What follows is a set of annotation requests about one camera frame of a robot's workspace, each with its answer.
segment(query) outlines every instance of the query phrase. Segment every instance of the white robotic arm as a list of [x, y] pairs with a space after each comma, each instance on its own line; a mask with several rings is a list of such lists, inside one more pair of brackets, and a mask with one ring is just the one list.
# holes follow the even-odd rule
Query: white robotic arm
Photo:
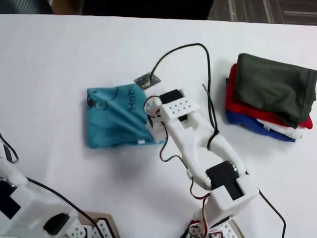
[[[166, 92], [159, 79], [145, 84], [149, 74], [135, 82], [148, 98], [145, 111], [148, 114], [147, 128], [156, 142], [166, 138], [165, 128], [181, 152], [187, 174], [210, 195], [206, 203], [208, 227], [219, 225], [237, 214], [258, 194], [259, 190], [239, 156], [221, 134], [217, 134], [207, 148], [214, 128], [200, 114], [199, 106], [183, 95], [181, 90]], [[223, 162], [211, 168], [202, 168], [198, 160], [198, 149], [207, 148]], [[201, 210], [194, 220], [202, 221]]]

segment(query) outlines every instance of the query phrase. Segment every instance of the table surface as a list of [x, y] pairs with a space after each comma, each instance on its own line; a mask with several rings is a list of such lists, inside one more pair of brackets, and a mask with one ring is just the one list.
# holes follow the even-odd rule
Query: table surface
[[[220, 132], [283, 214], [286, 237], [317, 232], [317, 130], [289, 143], [229, 125], [224, 117], [224, 79], [239, 53], [317, 69], [317, 27], [0, 15], [0, 35], [0, 129], [20, 155], [19, 168], [83, 210], [110, 213], [121, 237], [179, 237], [201, 202], [191, 197], [180, 161], [160, 161], [159, 145], [87, 148], [86, 89], [131, 83], [168, 50], [195, 42], [211, 55], [211, 95]], [[169, 88], [184, 88], [208, 117], [201, 86], [207, 83], [203, 50], [170, 55], [156, 74]], [[316, 103], [311, 117], [317, 126]], [[166, 155], [175, 152], [171, 141]], [[220, 159], [201, 161], [207, 168]], [[259, 196], [235, 221], [247, 238], [281, 237], [281, 220]]]

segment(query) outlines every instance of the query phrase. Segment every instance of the teal cloth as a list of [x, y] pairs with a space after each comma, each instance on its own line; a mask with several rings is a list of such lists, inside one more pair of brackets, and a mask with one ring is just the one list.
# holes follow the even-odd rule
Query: teal cloth
[[87, 143], [91, 148], [154, 144], [146, 129], [146, 96], [136, 84], [87, 89]]

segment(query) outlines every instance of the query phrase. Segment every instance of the folded clothes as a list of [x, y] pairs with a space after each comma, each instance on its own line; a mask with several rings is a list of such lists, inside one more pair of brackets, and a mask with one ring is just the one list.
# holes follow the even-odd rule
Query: folded clothes
[[87, 143], [91, 148], [154, 144], [146, 129], [146, 96], [136, 84], [87, 89]]
[[296, 128], [309, 117], [316, 80], [316, 70], [240, 54], [234, 93], [238, 101], [274, 113]]
[[293, 139], [300, 139], [302, 138], [302, 135], [305, 133], [305, 129], [303, 127], [298, 127], [294, 129], [289, 126], [276, 125], [274, 123], [261, 120], [261, 119], [257, 119], [257, 121], [263, 124], [264, 128], [266, 128], [267, 130], [271, 130], [271, 129], [275, 130]]
[[243, 115], [241, 113], [234, 113], [230, 112], [229, 110], [226, 110], [226, 117], [227, 120], [234, 125], [242, 125], [251, 131], [254, 131], [261, 135], [267, 135], [270, 137], [273, 137], [275, 139], [284, 140], [284, 141], [290, 141], [295, 142], [295, 139], [290, 138], [286, 135], [283, 135], [279, 132], [276, 132], [274, 130], [267, 130], [263, 124], [258, 122], [256, 119]]
[[[228, 86], [226, 90], [226, 102], [225, 107], [227, 110], [235, 113], [245, 114], [252, 118], [262, 119], [277, 125], [288, 126], [274, 113], [261, 111], [255, 107], [252, 107], [248, 104], [239, 102], [235, 99], [235, 75], [236, 75], [237, 64], [234, 64], [230, 71]], [[305, 127], [308, 129], [313, 128], [313, 122], [310, 117], [305, 122], [299, 123], [299, 126]]]

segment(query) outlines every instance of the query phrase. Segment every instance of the blue cloth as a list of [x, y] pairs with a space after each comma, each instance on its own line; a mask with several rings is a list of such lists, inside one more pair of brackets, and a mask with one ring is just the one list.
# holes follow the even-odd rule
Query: blue cloth
[[295, 139], [290, 138], [282, 133], [279, 133], [275, 130], [265, 129], [262, 123], [258, 122], [255, 118], [252, 118], [250, 116], [241, 113], [234, 113], [226, 109], [226, 118], [231, 124], [242, 125], [258, 134], [268, 135], [279, 140], [295, 142]]
[[87, 143], [91, 148], [155, 144], [146, 129], [146, 96], [136, 84], [87, 89]]

